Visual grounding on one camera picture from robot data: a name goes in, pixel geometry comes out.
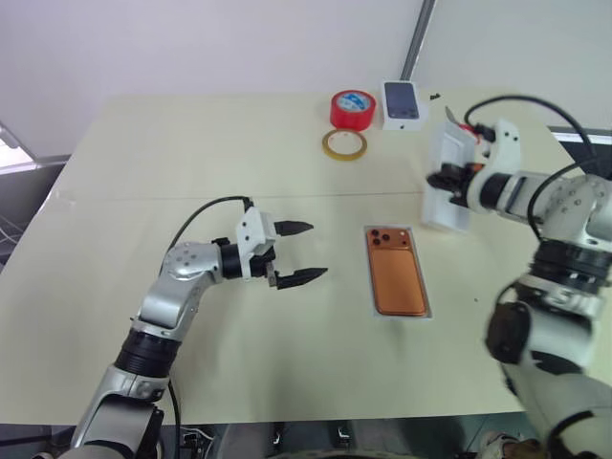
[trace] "robotic arm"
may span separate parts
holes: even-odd
[[[527,222],[547,175],[521,172],[519,136],[497,122],[485,164],[443,164],[427,181],[476,212]],[[612,183],[559,178],[537,197],[540,245],[530,269],[497,299],[486,344],[553,458],[612,457],[612,388],[583,374],[612,264]]]
[[[236,227],[237,244],[227,238],[210,244],[185,242],[170,249],[160,276],[146,294],[119,356],[76,427],[62,459],[148,457],[155,450],[164,413],[155,406],[200,299],[224,279],[266,276],[271,287],[305,284],[327,271],[299,270],[281,276],[273,267],[278,236],[310,230],[303,222],[274,222],[250,207]]]

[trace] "tape roll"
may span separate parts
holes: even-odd
[[[364,91],[341,91],[332,97],[330,121],[338,129],[366,129],[374,118],[376,100]]]
[[[365,154],[367,140],[352,129],[334,129],[323,137],[323,151],[338,161],[354,161]]]

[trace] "black cable connector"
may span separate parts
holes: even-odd
[[[479,122],[474,126],[474,132],[480,134],[487,142],[495,142],[495,130],[492,127],[485,126]]]

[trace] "red tape roll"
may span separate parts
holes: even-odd
[[[330,121],[338,129],[366,129],[374,118],[376,100],[364,91],[341,91],[332,97]]]

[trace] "metal pole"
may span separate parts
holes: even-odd
[[[429,19],[431,19],[435,4],[436,0],[423,1],[421,12],[419,13],[419,20],[417,21],[417,26],[414,28],[414,34],[412,35],[412,41],[410,41],[408,54],[405,57],[404,68],[402,69],[400,79],[410,79],[412,77],[412,72],[419,58],[419,52],[423,46],[427,26],[429,26]]]

